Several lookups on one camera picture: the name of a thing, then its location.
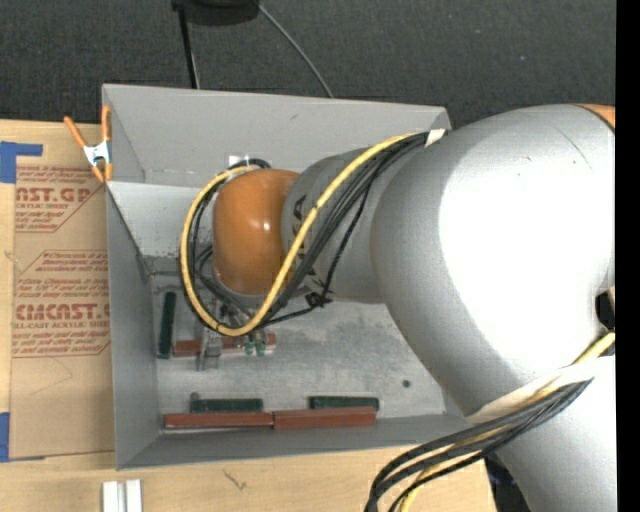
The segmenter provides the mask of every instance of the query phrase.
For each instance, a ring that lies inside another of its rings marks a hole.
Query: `white bracket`
[[[102,512],[142,512],[142,481],[103,482]]]

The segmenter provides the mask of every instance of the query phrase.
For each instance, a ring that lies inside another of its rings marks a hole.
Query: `black cable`
[[[498,428],[503,428],[503,427],[508,427],[509,425],[520,425],[523,422],[525,422],[532,414],[535,414],[538,410],[540,410],[541,408],[544,408],[550,404],[555,404],[558,402],[559,400],[559,396],[565,396],[565,395],[571,395],[572,393],[575,392],[575,390],[578,387],[582,387],[582,383],[581,384],[570,384],[569,386],[566,386],[564,388],[561,388],[560,390],[557,390],[556,392],[552,393],[551,395],[544,397],[540,400],[538,400],[537,402],[534,402],[533,404],[530,404],[524,408],[522,408],[519,411],[513,412],[511,414],[508,414],[506,416],[503,416],[501,418],[497,418],[495,420],[492,421],[488,421],[486,423],[483,423],[481,425],[477,425],[475,427],[471,427],[468,429],[465,429],[461,432],[456,432],[454,434],[450,434],[448,436],[442,437],[440,439],[436,439],[434,441],[430,441],[428,443],[425,443],[423,445],[417,446],[416,448],[413,448],[407,452],[405,452],[404,454],[396,457],[395,459],[393,459],[391,462],[389,462],[376,476],[376,478],[374,479],[373,483],[371,484],[371,494],[373,495],[373,493],[377,490],[377,491],[382,491],[382,493],[380,494],[380,496],[382,494],[384,494],[384,492],[386,492],[388,489],[390,489],[393,485],[395,485],[396,483],[400,482],[401,480],[403,480],[404,478],[406,478],[407,476],[410,476],[411,474],[413,474],[408,468],[410,468],[411,466],[407,466],[401,470],[399,470],[398,472],[394,473],[394,471],[396,469],[401,468],[402,466],[404,466],[405,464],[407,464],[408,462],[415,460],[425,454],[431,453],[435,450],[439,450],[445,446],[448,445],[455,445],[455,444],[459,444],[465,440],[468,439],[472,439],[474,437],[478,437],[478,436],[482,436],[484,434],[486,434],[487,432],[491,432],[492,430],[496,430]],[[478,441],[474,444],[469,444],[466,445],[465,448],[467,449],[467,451],[475,451],[474,448],[476,448],[478,445],[483,445],[484,443],[486,443],[487,441],[489,441],[490,438],[483,438],[481,441]],[[430,457],[428,460],[431,461],[434,458],[438,458],[440,457],[440,455],[435,455],[433,457]]]
[[[417,482],[412,483],[409,487],[407,487],[407,489],[405,489],[400,496],[398,496],[395,501],[392,503],[391,507],[389,508],[388,512],[395,512],[397,510],[397,507],[400,505],[400,503],[402,502],[402,500],[404,498],[406,498],[413,490],[417,489],[418,487],[421,487],[423,485],[425,485],[426,483],[435,480],[436,478],[440,478],[441,476],[445,476],[449,473],[453,473],[459,469],[462,469],[466,466],[469,466],[470,464],[473,464],[475,462],[478,462],[481,459],[486,458],[487,456],[489,456],[491,453],[495,452],[496,450],[502,448],[503,446],[505,446],[506,444],[508,444],[509,442],[511,442],[513,439],[515,439],[516,437],[518,437],[520,434],[531,430],[532,428],[541,425],[542,423],[546,422],[547,420],[551,419],[553,416],[556,416],[557,414],[559,414],[560,412],[562,412],[566,407],[568,407],[576,398],[578,398],[578,396],[580,396],[580,394],[584,391],[584,389],[589,385],[591,381],[588,382],[583,382],[583,383],[578,383],[578,384],[574,384],[571,385],[571,389],[567,390],[566,395],[563,395],[562,397],[560,397],[555,403],[547,405],[546,407],[542,408],[540,411],[538,411],[537,413],[533,414],[526,422],[524,422],[522,425],[518,426],[517,428],[510,430],[508,433],[506,433],[503,436],[498,436],[498,438],[492,443],[490,444],[488,447],[484,448],[483,450],[481,450],[479,453],[477,453],[476,455],[473,455],[463,461],[460,461],[456,464],[453,464],[447,468],[444,468],[436,473],[434,473],[433,475],[429,475],[426,478],[423,478]]]
[[[340,258],[342,256],[342,253],[344,252],[347,243],[349,242],[349,238],[351,238],[351,234],[353,233],[353,231],[355,230],[356,224],[358,223],[358,220],[360,220],[360,216],[362,215],[362,212],[364,211],[364,205],[367,201],[367,196],[369,195],[369,190],[371,189],[371,183],[369,184],[369,186],[367,187],[366,191],[365,191],[365,195],[362,198],[362,201],[360,202],[360,206],[358,207],[358,211],[356,212],[355,216],[353,217],[351,224],[349,225],[349,228],[347,229],[344,237],[342,238],[342,242],[340,242],[340,246],[338,247],[338,250],[336,251],[335,256],[333,257],[333,261],[331,262],[331,266],[329,267],[329,271],[327,272],[327,278],[326,281],[323,285],[322,288],[322,292],[319,295],[319,298],[317,299],[317,301],[312,304],[311,306],[309,306],[308,308],[305,309],[301,309],[298,311],[294,311],[293,313],[289,313],[287,315],[283,315],[280,316],[278,318],[274,318],[272,320],[268,320],[268,321],[263,321],[260,323],[260,328],[265,328],[268,327],[270,325],[273,325],[275,323],[278,322],[284,322],[285,320],[291,320],[292,318],[297,318],[299,316],[302,315],[306,315],[307,313],[311,313],[314,309],[316,309],[317,307],[323,307],[324,304],[327,303],[327,293],[329,292],[329,288],[331,286],[331,281],[333,280],[333,274],[336,270],[336,267],[338,266],[338,263],[340,261]]]
[[[298,52],[298,54],[302,57],[302,59],[307,63],[307,66],[309,66],[309,69],[311,70],[311,72],[318,79],[318,82],[320,82],[320,85],[324,89],[324,92],[327,94],[327,96],[329,96],[329,98],[335,98],[335,96],[331,92],[331,89],[329,89],[329,86],[322,78],[322,75],[320,75],[320,72],[313,65],[313,62],[311,62],[311,59],[307,57],[307,54],[304,53],[304,50],[300,47],[300,45],[294,41],[293,37],[289,35],[289,33],[284,29],[284,27],[280,25],[280,23],[278,23],[271,14],[269,14],[269,11],[267,11],[264,8],[264,6],[260,4],[258,0],[253,0],[253,3],[256,4],[256,6],[258,7],[258,9],[260,9],[260,12],[263,14],[263,16],[267,20],[269,20],[269,22],[278,30],[278,32],[280,32],[284,36],[284,38],[289,42],[289,44],[293,46],[293,48]]]
[[[177,5],[174,3],[173,8],[178,12],[178,20],[180,21],[180,32],[182,34],[182,45],[184,46],[184,54],[187,58],[187,67],[189,69],[189,81],[191,82],[191,88],[200,89],[200,80],[198,78],[196,61],[193,56],[193,50],[191,48],[189,25],[187,24],[187,17],[184,12],[184,7],[182,5]]]
[[[389,464],[387,464],[387,466],[385,466],[385,468],[383,468],[378,476],[374,479],[374,482],[371,485],[369,501],[367,502],[367,506],[365,507],[366,512],[376,512],[378,510],[377,501],[389,489],[391,489],[394,485],[398,484],[404,479],[414,475],[415,473],[424,471],[428,467],[480,450],[480,453],[475,456],[469,457],[465,461],[461,461],[453,466],[450,466],[449,468],[443,469],[435,473],[434,475],[431,475],[427,479],[423,479],[420,482],[415,482],[414,485],[408,488],[409,490],[406,491],[406,494],[403,494],[401,496],[406,496],[409,492],[411,492],[411,490],[415,489],[419,485],[424,485],[430,480],[451,473],[457,469],[460,469],[461,467],[485,458],[487,455],[502,447],[521,433],[530,430],[538,425],[541,425],[556,414],[559,414],[584,391],[584,389],[589,385],[590,382],[591,381],[570,384],[559,390],[556,390],[550,396],[545,397],[538,402],[531,404],[520,411],[509,414],[503,418],[498,418],[491,422],[466,429],[462,432],[452,434],[435,441],[431,441],[417,448],[409,450],[407,453],[401,455],[400,457],[397,457]],[[404,466],[407,462],[410,462],[411,460],[420,457],[421,455],[428,454],[434,450],[443,448],[450,444],[459,444],[467,439],[472,439],[478,435],[490,432],[492,430],[495,430],[496,428],[504,427],[505,425],[509,425],[514,422],[515,425],[508,428],[506,431],[502,430],[494,436],[483,438],[480,441],[468,443],[464,446],[452,448],[446,452],[430,456],[427,459],[423,459],[393,473],[395,469]],[[394,505],[397,506],[400,501],[401,498],[399,497],[396,502],[394,502]]]
[[[295,316],[306,314],[307,312],[310,311],[310,309],[305,309],[303,311],[291,313],[290,314],[291,316],[286,315],[286,318],[285,317],[282,317],[281,319],[273,318],[280,309],[282,309],[287,305],[289,299],[297,292],[300,284],[302,283],[304,278],[307,276],[307,274],[311,270],[313,264],[315,263],[315,260],[318,258],[318,256],[324,249],[327,241],[333,235],[335,230],[338,228],[338,225],[344,219],[347,213],[350,211],[351,207],[355,204],[355,202],[359,198],[363,197],[365,194],[368,193],[369,187],[371,186],[373,181],[382,172],[384,172],[387,168],[389,168],[389,166],[393,162],[395,162],[402,155],[406,154],[408,151],[414,149],[416,146],[420,144],[424,144],[424,141],[427,135],[428,133],[416,134],[406,139],[403,139],[397,142],[396,144],[393,144],[386,150],[381,151],[379,154],[367,160],[358,170],[354,172],[352,176],[349,177],[348,180],[346,180],[346,182],[342,185],[342,187],[344,187],[344,190],[336,200],[335,204],[333,205],[329,215],[323,222],[322,226],[319,228],[316,234],[316,237],[314,238],[311,244],[309,251],[305,254],[305,256],[302,259],[302,262],[294,271],[292,279],[289,281],[289,283],[284,288],[284,290],[278,295],[278,298],[276,299],[272,307],[269,309],[269,311],[265,315],[265,318],[263,318],[263,321],[257,327],[258,329],[263,328],[266,325],[271,325],[273,323],[276,323],[277,321],[282,321],[283,319],[293,318]],[[206,197],[202,199],[202,201],[198,205],[196,214],[194,215],[192,226],[190,227],[191,244],[189,245],[189,247],[191,251],[190,251],[190,254],[188,255],[187,261],[190,265],[191,276],[194,279],[195,279],[195,269],[194,269],[195,253],[197,248],[197,231],[195,232],[195,235],[194,235],[194,227],[196,230],[199,229],[200,218],[204,212],[204,209],[206,208],[208,203],[211,201],[213,194],[215,193],[216,190],[217,188],[212,190],[210,194],[208,194]],[[348,230],[349,236],[351,235],[352,231],[353,229]],[[343,244],[345,246],[347,241],[348,241],[348,238],[343,239]],[[203,281],[203,283],[205,284],[205,286],[207,284],[212,284],[211,282],[208,282],[208,281],[207,282]],[[216,287],[214,285],[214,286],[208,286],[208,288],[213,288],[213,289],[210,289],[210,291],[212,291],[212,293],[214,293],[214,295],[216,295],[216,297],[222,303],[226,303],[229,305],[232,304],[236,308],[240,309],[239,306],[241,305],[237,301],[233,301],[231,297],[226,296],[220,287]],[[197,288],[194,288],[194,292],[198,297],[198,299],[200,299],[201,297]],[[211,315],[211,316],[220,325],[229,327],[221,319],[216,318],[215,315]]]
[[[374,158],[363,164],[360,172],[355,173],[355,176],[351,177],[350,180],[342,185],[345,187],[345,190],[336,200],[330,214],[316,232],[316,236],[314,237],[311,247],[305,253],[302,262],[297,266],[288,285],[278,296],[265,316],[265,322],[269,321],[278,310],[286,306],[287,301],[307,276],[311,267],[315,263],[315,260],[324,249],[327,241],[333,235],[340,222],[349,212],[353,204],[367,191],[371,182],[398,158],[411,151],[416,146],[423,144],[426,136],[427,133],[416,134],[387,148],[387,150],[379,153]]]

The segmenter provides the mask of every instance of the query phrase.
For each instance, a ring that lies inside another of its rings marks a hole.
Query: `blue tape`
[[[0,413],[0,462],[9,460],[9,413]]]
[[[42,156],[42,144],[0,142],[0,183],[15,184],[18,156]]]

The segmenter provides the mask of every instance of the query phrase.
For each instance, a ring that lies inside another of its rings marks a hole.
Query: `orange clip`
[[[88,146],[84,137],[78,130],[73,120],[69,116],[64,117],[64,124],[67,125],[74,140],[82,148],[87,160],[91,164],[91,170],[100,183],[110,181],[113,178],[113,163],[111,162],[111,108],[107,105],[102,107],[102,142],[97,146]],[[96,165],[97,160],[104,160],[104,175]]]

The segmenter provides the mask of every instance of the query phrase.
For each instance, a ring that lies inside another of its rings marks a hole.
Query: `cable bundle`
[[[615,333],[608,333],[566,368],[569,370],[600,355],[610,354],[614,342]],[[419,473],[389,508],[389,512],[406,512],[421,486],[487,457],[517,436],[553,418],[578,398],[593,380],[587,378],[564,384],[561,377],[561,374],[554,376],[538,390],[533,399],[523,400],[524,404],[520,402],[521,407],[515,412],[420,445],[396,457],[371,484],[365,512],[378,512],[378,501],[387,491]]]
[[[326,296],[329,293],[333,273],[337,267],[340,256],[342,255],[342,252],[355,229],[362,211],[364,210],[364,205],[373,182],[402,155],[423,146],[427,136],[428,133],[420,133],[402,135],[387,139],[386,141],[364,151],[336,176],[305,217],[302,226],[300,227],[300,230],[298,231],[291,248],[285,257],[284,263],[274,280],[271,290],[267,294],[263,304],[255,313],[252,313],[252,311],[242,305],[239,301],[235,300],[228,293],[225,293],[224,288],[217,282],[215,276],[211,276],[210,278],[204,276],[202,270],[204,268],[204,264],[211,256],[213,248],[207,248],[202,254],[196,255],[200,219],[206,206],[213,199],[215,193],[220,189],[220,187],[227,181],[233,179],[233,177],[240,173],[250,171],[253,167],[242,166],[231,168],[218,174],[205,186],[204,189],[200,191],[193,201],[187,214],[180,240],[180,271],[184,287],[194,310],[202,322],[221,334],[227,336],[242,336],[267,325],[307,313],[315,307],[326,303]],[[316,231],[316,236],[313,242],[308,250],[305,251],[304,257],[300,263],[296,266],[293,276],[289,280],[287,286],[281,290],[287,274],[289,274],[293,267],[293,263],[298,256],[298,252],[307,233],[311,226],[316,222],[318,212],[321,208],[324,208],[327,205],[330,199],[332,200],[330,213],[322,226]],[[314,262],[324,249],[331,236],[335,233],[340,222],[357,203],[357,201],[360,201],[358,210],[356,211],[356,214],[340,243],[339,249],[334,256],[323,292],[319,297],[316,297],[312,301],[309,308],[283,317],[274,318],[276,313],[285,307],[289,299],[291,299],[291,297],[293,297],[298,291],[302,281],[311,270]],[[230,325],[209,311],[203,304],[200,293],[195,286],[196,276],[198,276],[205,286],[214,294],[217,301],[226,308],[239,311],[241,315],[245,317],[246,321],[242,325]]]

